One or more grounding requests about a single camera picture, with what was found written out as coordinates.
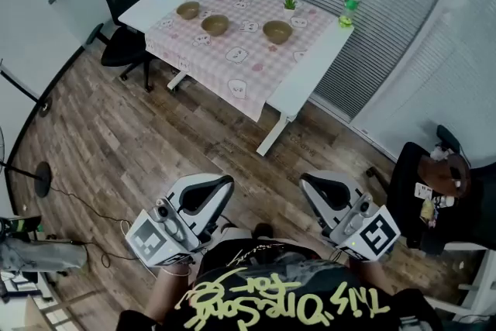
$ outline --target black t-shirt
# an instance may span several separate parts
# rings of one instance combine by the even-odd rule
[[[420,325],[442,329],[418,290],[391,297],[361,281],[347,267],[311,250],[272,240],[228,240],[210,250],[201,276],[167,314],[163,326],[126,311],[117,331],[392,329]]]

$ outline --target black chair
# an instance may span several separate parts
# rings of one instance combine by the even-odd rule
[[[439,126],[437,135],[443,147],[460,153],[460,144],[447,129]],[[445,245],[452,242],[475,243],[496,250],[496,163],[471,169],[468,196],[458,199],[453,207],[440,209],[436,227],[430,229],[420,219],[423,200],[414,195],[417,182],[426,184],[418,175],[422,155],[429,153],[416,143],[406,143],[390,184],[375,168],[367,171],[369,177],[379,177],[385,188],[387,209],[407,238],[407,245],[433,255],[442,253]]]
[[[106,1],[110,8],[112,19],[119,28],[109,40],[101,33],[103,24],[99,24],[88,37],[86,44],[90,44],[95,38],[98,38],[107,46],[103,52],[101,61],[102,65],[106,67],[129,65],[120,75],[120,78],[124,81],[127,80],[127,74],[130,71],[143,64],[145,74],[144,88],[146,92],[151,92],[153,88],[148,85],[148,77],[150,74],[150,61],[153,59],[153,56],[145,50],[145,36],[143,33],[137,32],[119,21],[119,16],[139,0]]]

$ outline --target plastic bottle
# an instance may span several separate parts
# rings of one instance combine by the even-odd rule
[[[355,11],[358,9],[358,5],[360,4],[360,0],[345,0],[344,1],[344,9],[339,17],[339,24],[341,27],[346,28],[351,26],[353,23],[353,16],[355,15]]]

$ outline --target small succulent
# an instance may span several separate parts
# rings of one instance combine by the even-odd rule
[[[296,9],[296,0],[284,0],[284,8],[287,10]]]

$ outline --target wooden floor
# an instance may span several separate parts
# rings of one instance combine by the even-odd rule
[[[246,228],[270,222],[276,236],[302,242],[323,257],[332,250],[319,241],[315,217],[298,189],[301,173],[347,173],[384,203],[385,193],[364,171],[374,165],[389,177],[392,162],[314,105],[308,103],[267,156],[260,157],[256,148],[278,120],[273,109],[267,107],[255,123],[193,81],[184,81],[172,94],[166,89],[171,69],[157,60],[151,74],[155,90],[148,95],[141,87],[141,70],[122,82],[120,69],[100,65],[101,51],[97,43],[90,47],[54,88],[53,108],[29,127],[15,166],[32,170],[47,160],[55,188],[76,193],[101,213],[126,219],[148,209],[182,175],[230,174],[236,190],[225,215]],[[11,174],[11,181],[19,212],[41,213],[47,233],[132,255],[119,224],[54,191],[34,199],[31,183],[22,176]],[[60,279],[57,292],[72,298],[103,290],[74,312],[86,329],[112,330],[123,309],[140,310],[146,304],[154,279],[136,261],[113,259],[105,269],[98,249],[88,250],[90,270]],[[397,290],[417,287],[449,302],[460,298],[456,286],[470,281],[474,263],[467,255],[425,257],[402,242],[384,258]]]

